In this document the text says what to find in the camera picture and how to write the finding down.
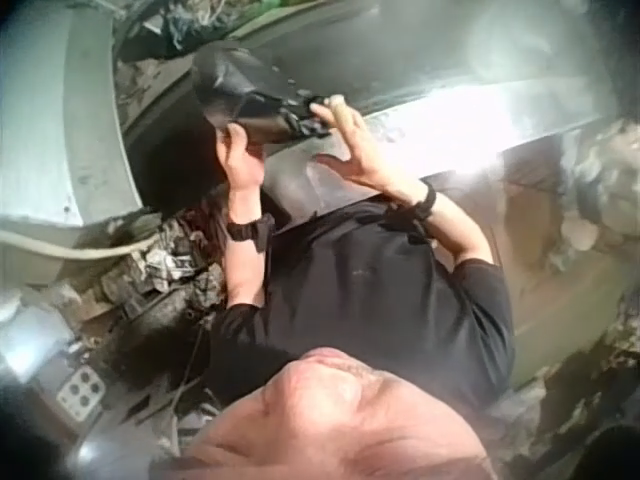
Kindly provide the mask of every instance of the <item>person's left arm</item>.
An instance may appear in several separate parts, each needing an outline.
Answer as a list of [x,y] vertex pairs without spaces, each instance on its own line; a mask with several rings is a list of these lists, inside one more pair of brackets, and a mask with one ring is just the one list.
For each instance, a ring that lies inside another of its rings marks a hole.
[[[260,187],[264,182],[262,149],[248,146],[247,134],[236,124],[227,135],[218,132],[216,150],[229,181],[228,221],[245,225],[262,216]],[[227,308],[239,304],[264,304],[265,253],[253,240],[235,241],[227,234],[224,252]]]

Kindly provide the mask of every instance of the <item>white tray with holes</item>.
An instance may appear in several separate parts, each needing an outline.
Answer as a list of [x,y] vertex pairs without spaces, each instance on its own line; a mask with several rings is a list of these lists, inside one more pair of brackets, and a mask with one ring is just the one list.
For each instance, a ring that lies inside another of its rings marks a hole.
[[63,410],[77,422],[84,422],[104,397],[106,387],[95,370],[80,367],[62,386],[56,400]]

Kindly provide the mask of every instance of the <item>hose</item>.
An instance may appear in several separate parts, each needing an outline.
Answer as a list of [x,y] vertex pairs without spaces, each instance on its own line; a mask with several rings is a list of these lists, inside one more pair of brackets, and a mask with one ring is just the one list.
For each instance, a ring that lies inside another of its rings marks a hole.
[[130,245],[113,248],[68,248],[53,243],[36,240],[19,233],[0,230],[0,245],[8,245],[20,250],[50,258],[64,260],[102,260],[105,258],[124,257],[133,252],[146,250],[158,240],[158,235]]

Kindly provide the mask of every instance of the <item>person's left hand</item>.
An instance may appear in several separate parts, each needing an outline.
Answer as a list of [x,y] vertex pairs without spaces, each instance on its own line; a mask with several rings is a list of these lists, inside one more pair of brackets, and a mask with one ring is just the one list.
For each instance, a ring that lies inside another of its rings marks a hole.
[[227,132],[217,132],[216,153],[229,181],[231,190],[260,188],[264,182],[262,147],[249,146],[247,132],[231,123]]

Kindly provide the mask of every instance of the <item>floor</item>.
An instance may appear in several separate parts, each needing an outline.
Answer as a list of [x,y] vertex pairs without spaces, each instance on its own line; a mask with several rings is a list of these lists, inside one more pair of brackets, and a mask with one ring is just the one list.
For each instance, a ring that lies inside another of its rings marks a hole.
[[611,253],[584,252],[562,273],[549,264],[562,215],[556,165],[553,139],[545,139],[509,152],[492,171],[435,180],[481,224],[504,268],[516,333],[514,386],[595,342],[631,281],[629,267]]

